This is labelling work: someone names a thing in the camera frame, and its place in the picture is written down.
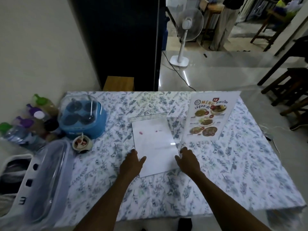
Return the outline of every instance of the hand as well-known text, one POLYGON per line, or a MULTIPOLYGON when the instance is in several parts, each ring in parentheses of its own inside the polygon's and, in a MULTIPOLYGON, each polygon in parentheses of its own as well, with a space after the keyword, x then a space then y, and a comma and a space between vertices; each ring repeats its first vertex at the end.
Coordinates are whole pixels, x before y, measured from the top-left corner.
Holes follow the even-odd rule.
POLYGON ((131 150, 125 157, 125 160, 120 165, 119 178, 124 178, 127 182, 131 182, 135 177, 137 177, 142 169, 143 163, 147 159, 146 156, 138 160, 137 151, 135 149, 131 150))
POLYGON ((183 173, 187 174, 187 176, 191 178, 195 174, 201 172, 200 164, 192 150, 188 150, 187 147, 183 147, 180 150, 180 153, 182 154, 182 158, 176 155, 175 160, 183 173))

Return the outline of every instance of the menu card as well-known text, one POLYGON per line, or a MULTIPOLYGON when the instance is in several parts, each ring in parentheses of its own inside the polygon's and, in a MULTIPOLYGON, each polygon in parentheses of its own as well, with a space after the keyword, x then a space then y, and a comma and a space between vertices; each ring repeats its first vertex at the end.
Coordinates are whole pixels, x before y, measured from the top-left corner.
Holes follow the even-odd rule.
POLYGON ((217 140, 240 93, 202 92, 192 95, 182 142, 217 140))

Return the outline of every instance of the white bottle cap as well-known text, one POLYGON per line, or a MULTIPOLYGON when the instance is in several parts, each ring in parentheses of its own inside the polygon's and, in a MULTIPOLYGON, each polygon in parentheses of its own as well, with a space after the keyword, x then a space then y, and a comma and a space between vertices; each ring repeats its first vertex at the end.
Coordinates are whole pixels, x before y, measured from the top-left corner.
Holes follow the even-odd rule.
POLYGON ((45 113, 43 113, 42 111, 36 111, 33 116, 37 119, 44 119, 45 117, 45 113))

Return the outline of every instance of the plate of food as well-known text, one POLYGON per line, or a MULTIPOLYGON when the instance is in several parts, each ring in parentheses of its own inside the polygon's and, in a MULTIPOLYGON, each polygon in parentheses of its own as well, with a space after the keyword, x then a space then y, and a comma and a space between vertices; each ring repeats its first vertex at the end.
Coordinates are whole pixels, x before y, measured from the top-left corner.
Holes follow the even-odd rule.
POLYGON ((202 126, 210 126, 214 123, 214 121, 211 118, 205 117, 205 118, 201 118, 199 120, 199 123, 202 126))
POLYGON ((202 117, 208 114, 209 114, 209 111, 207 111, 207 109, 199 109, 197 110, 197 112, 195 112, 196 117, 202 117))
POLYGON ((214 136, 215 133, 217 132, 217 128, 212 126, 212 127, 207 127, 202 131, 202 135, 209 137, 209 136, 214 136))
POLYGON ((212 105, 211 106, 211 113, 214 115, 221 115, 224 113, 227 109, 227 106, 225 105, 212 105))
POLYGON ((204 130, 204 127, 197 126, 197 127, 191 128, 189 132, 191 134, 198 134, 198 133, 200 133, 203 130, 204 130))

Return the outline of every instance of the sheet of paper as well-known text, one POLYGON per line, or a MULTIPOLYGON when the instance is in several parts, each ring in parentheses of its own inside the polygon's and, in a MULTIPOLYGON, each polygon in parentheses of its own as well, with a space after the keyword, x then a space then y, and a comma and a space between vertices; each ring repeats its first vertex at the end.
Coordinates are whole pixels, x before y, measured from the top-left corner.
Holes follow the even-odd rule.
POLYGON ((147 160, 143 164, 140 177, 166 172, 178 165, 174 159, 178 155, 167 118, 155 118, 132 122, 135 148, 138 158, 147 160))
POLYGON ((192 95, 182 142, 217 140, 240 93, 226 91, 192 95))

